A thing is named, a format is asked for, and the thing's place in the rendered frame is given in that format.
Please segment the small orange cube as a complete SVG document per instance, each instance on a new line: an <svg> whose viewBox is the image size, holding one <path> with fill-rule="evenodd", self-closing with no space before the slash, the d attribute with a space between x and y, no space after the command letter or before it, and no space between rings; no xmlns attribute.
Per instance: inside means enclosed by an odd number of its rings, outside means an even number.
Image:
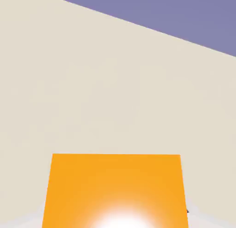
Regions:
<svg viewBox="0 0 236 228"><path fill-rule="evenodd" d="M181 157L53 154L42 228L189 228Z"/></svg>

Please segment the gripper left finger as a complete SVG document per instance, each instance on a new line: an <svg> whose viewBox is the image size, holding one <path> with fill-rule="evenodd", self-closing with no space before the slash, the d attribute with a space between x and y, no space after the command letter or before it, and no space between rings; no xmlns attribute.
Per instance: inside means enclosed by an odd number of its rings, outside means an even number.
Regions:
<svg viewBox="0 0 236 228"><path fill-rule="evenodd" d="M45 203L28 215L0 224L0 228L42 228Z"/></svg>

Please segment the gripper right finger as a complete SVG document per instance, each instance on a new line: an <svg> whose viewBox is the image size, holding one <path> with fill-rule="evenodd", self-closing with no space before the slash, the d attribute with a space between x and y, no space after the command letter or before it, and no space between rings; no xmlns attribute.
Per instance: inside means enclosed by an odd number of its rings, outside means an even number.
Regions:
<svg viewBox="0 0 236 228"><path fill-rule="evenodd" d="M186 203L189 228L236 228L228 222L211 218L199 212L196 206Z"/></svg>

